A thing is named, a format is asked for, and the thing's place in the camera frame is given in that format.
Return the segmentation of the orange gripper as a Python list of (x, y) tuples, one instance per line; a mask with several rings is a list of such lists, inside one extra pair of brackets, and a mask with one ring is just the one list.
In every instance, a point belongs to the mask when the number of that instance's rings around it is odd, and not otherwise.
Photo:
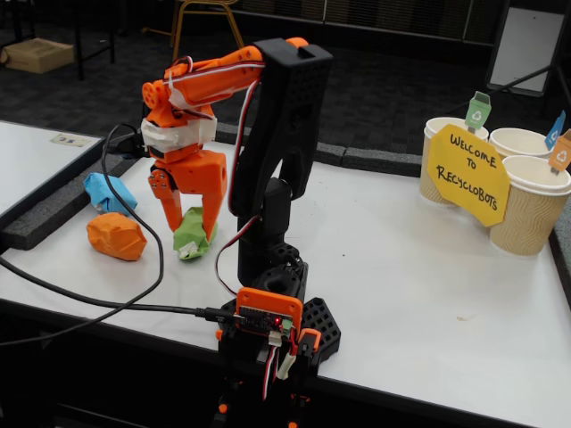
[(203, 203), (203, 230), (211, 241), (227, 191), (227, 159), (223, 153), (205, 150), (201, 144), (161, 152), (149, 148), (155, 163), (149, 185), (161, 202), (170, 230), (182, 223), (180, 193), (200, 194)]

